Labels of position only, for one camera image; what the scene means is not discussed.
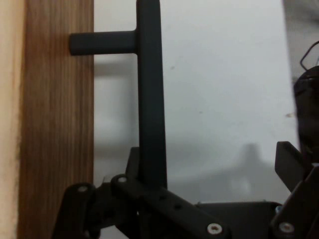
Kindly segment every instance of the black metal bracket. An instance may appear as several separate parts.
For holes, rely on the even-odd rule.
[[[53,239],[97,239],[100,229],[113,225],[130,239],[319,237],[319,167],[301,163],[300,153],[288,142],[278,142],[276,154],[276,171],[293,189],[283,206],[272,202],[194,206],[164,187],[139,181],[138,153],[132,148],[126,174],[110,183],[98,189],[78,184],[66,190]]]

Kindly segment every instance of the black plastic part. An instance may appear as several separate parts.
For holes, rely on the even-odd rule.
[[[136,53],[135,31],[73,33],[70,53],[77,55]]]
[[[152,187],[166,187],[164,89],[160,1],[137,1],[140,176]]]
[[[295,188],[283,208],[271,222],[273,235],[277,239],[306,239],[319,212],[319,167],[313,168],[305,181]],[[294,226],[293,233],[284,233],[280,223]]]
[[[131,148],[128,164],[126,166],[125,174],[131,178],[137,178],[139,175],[140,166],[140,148]]]
[[[164,188],[148,188],[139,181],[127,178],[126,182],[118,179],[125,175],[118,175],[111,181],[112,192],[117,197],[129,198],[135,207],[148,209],[152,214],[163,217],[168,224],[175,229],[180,229],[187,238],[192,239],[230,239],[231,231],[226,224],[209,215],[203,210],[190,204]],[[220,224],[223,233],[211,235],[207,232],[207,226],[211,223]]]
[[[164,89],[159,0],[137,0],[137,29],[75,33],[72,55],[136,53],[139,73],[139,180],[167,188]]]
[[[269,224],[279,205],[273,202],[253,202],[196,206],[222,220],[230,228],[232,239],[269,239]]]
[[[292,192],[313,169],[301,153],[289,142],[278,142],[276,148],[275,171]]]
[[[52,239],[88,238],[86,216],[94,190],[93,185],[82,183],[75,184],[65,191]],[[96,234],[90,235],[89,238],[98,237],[99,234]]]

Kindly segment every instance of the wood grain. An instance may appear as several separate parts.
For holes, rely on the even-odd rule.
[[[93,31],[93,0],[26,0],[18,238],[49,239],[64,190],[93,179],[93,57],[68,36]]]
[[[0,1],[0,238],[3,239],[16,237],[24,13],[23,0]]]

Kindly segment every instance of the hole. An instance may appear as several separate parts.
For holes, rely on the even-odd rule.
[[[218,230],[219,230],[219,228],[218,228],[217,226],[212,226],[210,229],[211,229],[212,231],[218,231]]]
[[[174,209],[175,210],[180,210],[181,209],[181,205],[180,204],[175,204]]]

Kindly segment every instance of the screw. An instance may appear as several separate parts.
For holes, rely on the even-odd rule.
[[[295,231],[295,228],[292,224],[290,223],[280,223],[279,224],[279,229],[283,233],[293,233]]]
[[[125,183],[127,180],[128,180],[128,179],[127,179],[126,177],[120,177],[120,178],[118,179],[118,182],[119,182],[119,183]]]
[[[83,193],[83,192],[85,192],[86,190],[88,190],[88,187],[87,187],[87,186],[81,186],[81,187],[78,188],[78,192],[80,192],[80,193]]]
[[[207,227],[207,231],[211,235],[218,235],[223,232],[223,228],[221,227],[220,224],[217,223],[211,223]]]
[[[283,206],[277,206],[277,207],[275,208],[276,214],[278,214],[278,213],[281,211],[282,208],[283,208]]]

